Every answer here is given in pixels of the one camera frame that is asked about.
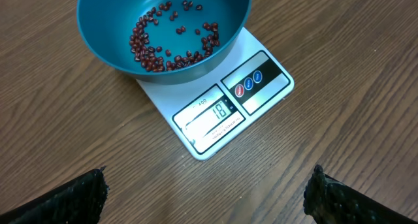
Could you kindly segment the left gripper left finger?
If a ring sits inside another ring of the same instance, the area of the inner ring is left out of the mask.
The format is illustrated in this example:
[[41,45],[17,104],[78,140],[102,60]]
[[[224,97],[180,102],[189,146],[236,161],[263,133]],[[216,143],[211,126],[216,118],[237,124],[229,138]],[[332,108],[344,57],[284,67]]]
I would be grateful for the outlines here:
[[1,214],[1,223],[11,224],[98,224],[109,186],[103,170],[95,168],[77,178]]

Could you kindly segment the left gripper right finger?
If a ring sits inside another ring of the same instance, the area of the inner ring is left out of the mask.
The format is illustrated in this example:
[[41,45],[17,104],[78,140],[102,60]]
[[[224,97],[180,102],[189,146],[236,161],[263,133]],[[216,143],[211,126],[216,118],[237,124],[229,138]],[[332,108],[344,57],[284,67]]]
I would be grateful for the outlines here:
[[320,224],[417,224],[325,174],[321,165],[308,180],[303,207]]

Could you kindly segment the teal round bowl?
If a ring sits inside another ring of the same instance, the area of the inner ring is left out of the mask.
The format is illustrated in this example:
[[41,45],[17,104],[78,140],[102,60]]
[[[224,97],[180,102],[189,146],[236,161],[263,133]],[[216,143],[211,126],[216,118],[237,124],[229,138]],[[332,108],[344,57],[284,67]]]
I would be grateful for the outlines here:
[[251,10],[251,0],[192,0],[209,7],[207,16],[218,21],[220,46],[208,59],[196,65],[175,71],[147,72],[134,61],[129,37],[139,17],[167,1],[179,5],[183,0],[78,0],[80,35],[93,54],[119,72],[145,82],[182,84],[196,80],[220,65],[232,50]]

